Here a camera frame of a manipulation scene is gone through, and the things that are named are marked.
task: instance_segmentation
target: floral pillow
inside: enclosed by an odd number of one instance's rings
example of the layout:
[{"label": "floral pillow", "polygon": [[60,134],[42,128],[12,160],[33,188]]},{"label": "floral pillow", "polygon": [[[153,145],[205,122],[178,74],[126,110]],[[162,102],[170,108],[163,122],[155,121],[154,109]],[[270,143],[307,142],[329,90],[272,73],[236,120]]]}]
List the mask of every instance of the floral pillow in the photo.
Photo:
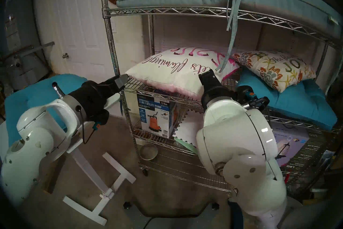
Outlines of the floral pillow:
[{"label": "floral pillow", "polygon": [[297,56],[280,51],[237,51],[233,58],[258,75],[267,85],[283,92],[302,80],[315,78],[311,65]]}]

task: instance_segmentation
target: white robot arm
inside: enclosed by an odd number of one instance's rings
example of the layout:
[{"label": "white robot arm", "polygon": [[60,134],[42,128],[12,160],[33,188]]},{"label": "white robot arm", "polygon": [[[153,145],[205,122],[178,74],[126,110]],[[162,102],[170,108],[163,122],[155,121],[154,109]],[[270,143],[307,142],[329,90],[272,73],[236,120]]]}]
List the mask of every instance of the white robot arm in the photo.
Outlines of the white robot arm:
[{"label": "white robot arm", "polygon": [[199,158],[210,174],[233,187],[242,210],[275,228],[286,207],[286,186],[275,160],[276,141],[262,113],[242,106],[210,70],[199,75],[204,85],[204,128],[197,133]]},{"label": "white robot arm", "polygon": [[[87,81],[68,95],[53,83],[59,99],[31,108],[21,115],[17,130],[22,139],[8,149],[1,168],[1,186],[14,206],[20,205],[32,186],[39,182],[42,168],[69,148],[71,138],[84,123],[106,124],[109,117],[106,109],[119,101],[118,93],[127,79],[127,75],[122,75],[100,84]],[[48,108],[55,109],[67,132],[57,124]]]}]

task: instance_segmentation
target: white metal frame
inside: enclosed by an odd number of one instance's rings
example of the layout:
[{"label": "white metal frame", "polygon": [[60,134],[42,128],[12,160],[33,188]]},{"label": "white metal frame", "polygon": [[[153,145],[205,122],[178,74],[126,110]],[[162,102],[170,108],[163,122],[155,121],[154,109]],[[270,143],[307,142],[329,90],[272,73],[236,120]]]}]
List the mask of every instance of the white metal frame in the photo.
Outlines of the white metal frame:
[{"label": "white metal frame", "polygon": [[85,207],[82,207],[80,204],[76,203],[67,196],[64,197],[63,202],[68,204],[70,207],[83,214],[84,216],[90,218],[91,220],[105,225],[107,219],[101,217],[99,214],[106,207],[107,203],[113,198],[114,194],[117,192],[121,184],[127,179],[131,184],[136,181],[136,177],[130,174],[123,166],[121,166],[114,158],[112,158],[107,152],[103,154],[103,157],[108,161],[119,173],[120,176],[116,179],[111,187],[107,187],[104,181],[96,173],[93,167],[89,164],[86,158],[82,155],[81,151],[78,148],[74,148],[71,152],[72,157],[80,166],[80,168],[85,172],[85,174],[92,180],[92,182],[101,190],[100,197],[102,198],[98,205],[90,211]]}]

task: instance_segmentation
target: white pillow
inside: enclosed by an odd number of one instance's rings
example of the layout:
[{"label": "white pillow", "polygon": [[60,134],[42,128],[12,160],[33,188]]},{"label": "white pillow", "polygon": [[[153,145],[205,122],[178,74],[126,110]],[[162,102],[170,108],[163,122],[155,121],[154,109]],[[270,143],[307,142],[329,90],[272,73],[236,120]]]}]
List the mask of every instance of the white pillow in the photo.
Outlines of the white pillow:
[{"label": "white pillow", "polygon": [[239,68],[234,60],[229,59],[225,69],[221,73],[217,72],[215,69],[224,57],[203,48],[175,48],[150,56],[126,73],[155,88],[179,92],[200,100],[204,88],[199,74],[212,69],[218,80],[222,81]]}]

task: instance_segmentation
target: white door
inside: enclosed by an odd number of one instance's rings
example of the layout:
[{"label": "white door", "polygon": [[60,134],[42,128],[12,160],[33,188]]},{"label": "white door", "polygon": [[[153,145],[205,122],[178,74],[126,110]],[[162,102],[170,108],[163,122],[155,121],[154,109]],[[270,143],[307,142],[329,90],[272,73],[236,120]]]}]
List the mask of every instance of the white door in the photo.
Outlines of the white door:
[{"label": "white door", "polygon": [[[71,74],[97,83],[114,76],[101,0],[52,0],[62,53]],[[118,108],[111,114],[121,116]]]}]

